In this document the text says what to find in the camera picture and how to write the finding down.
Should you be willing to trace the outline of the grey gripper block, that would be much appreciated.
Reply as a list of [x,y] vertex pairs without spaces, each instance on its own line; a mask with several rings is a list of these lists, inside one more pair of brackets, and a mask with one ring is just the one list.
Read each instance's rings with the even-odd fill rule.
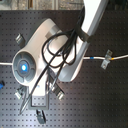
[[27,104],[30,110],[47,110],[49,108],[49,96],[33,96],[31,98],[31,96],[29,95],[26,101],[21,105],[19,115],[23,113]]

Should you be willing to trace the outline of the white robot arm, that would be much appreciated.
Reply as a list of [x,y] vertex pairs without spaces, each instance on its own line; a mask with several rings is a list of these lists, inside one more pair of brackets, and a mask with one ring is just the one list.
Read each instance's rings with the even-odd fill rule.
[[29,88],[20,112],[32,95],[46,96],[56,80],[72,81],[78,74],[108,0],[83,0],[78,21],[73,29],[62,32],[50,19],[44,18],[28,42],[15,54],[12,70],[15,79]]

